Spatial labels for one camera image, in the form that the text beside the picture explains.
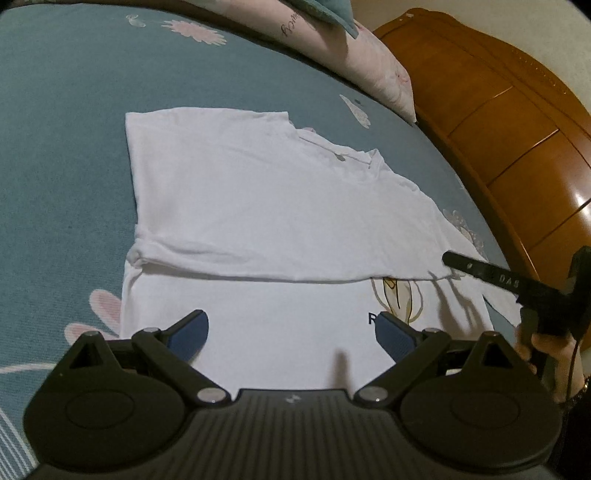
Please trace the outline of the person's right hand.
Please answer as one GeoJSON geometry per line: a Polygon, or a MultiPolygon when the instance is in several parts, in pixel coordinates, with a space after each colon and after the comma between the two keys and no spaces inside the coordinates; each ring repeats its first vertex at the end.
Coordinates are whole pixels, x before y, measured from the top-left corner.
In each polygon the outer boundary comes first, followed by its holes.
{"type": "Polygon", "coordinates": [[[587,391],[588,381],[584,374],[579,343],[571,334],[556,337],[534,333],[530,343],[524,344],[522,326],[519,326],[514,349],[534,374],[538,368],[533,363],[533,354],[543,353],[547,356],[542,380],[556,403],[572,403],[587,391]]]}

